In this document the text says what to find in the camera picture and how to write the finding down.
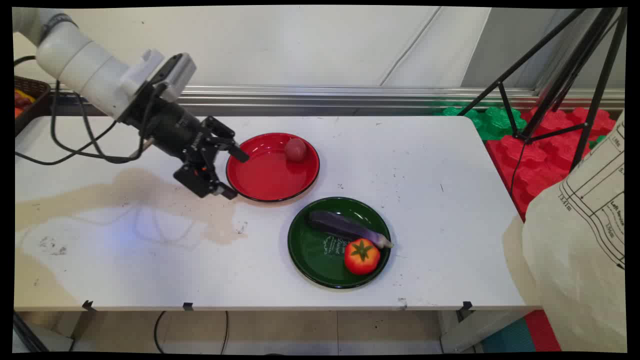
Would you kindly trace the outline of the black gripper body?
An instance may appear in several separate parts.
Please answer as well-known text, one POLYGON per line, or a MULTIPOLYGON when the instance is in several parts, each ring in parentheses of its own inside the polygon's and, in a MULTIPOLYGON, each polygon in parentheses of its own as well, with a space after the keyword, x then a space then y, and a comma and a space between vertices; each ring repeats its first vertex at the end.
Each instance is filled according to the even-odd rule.
POLYGON ((143 88, 124 111, 124 123, 138 129, 146 141, 181 162, 201 162, 196 152, 200 142, 221 135, 221 123, 212 116, 199 120, 175 102, 157 94, 156 88, 143 88))

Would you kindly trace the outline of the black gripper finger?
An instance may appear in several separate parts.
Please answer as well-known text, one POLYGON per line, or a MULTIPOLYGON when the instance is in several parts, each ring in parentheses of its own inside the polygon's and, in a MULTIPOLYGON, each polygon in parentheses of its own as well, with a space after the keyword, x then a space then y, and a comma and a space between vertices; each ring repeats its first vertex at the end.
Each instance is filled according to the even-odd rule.
POLYGON ((203 158, 199 161, 184 159, 183 164, 174 172, 173 177, 199 198, 214 195, 232 200, 238 196, 235 189, 222 182, 218 177, 215 158, 203 158))
POLYGON ((236 143, 235 132, 214 116, 208 116, 202 121, 203 127, 208 130, 203 145, 213 146, 217 151, 227 151, 231 157, 241 163, 247 162, 250 157, 236 143))

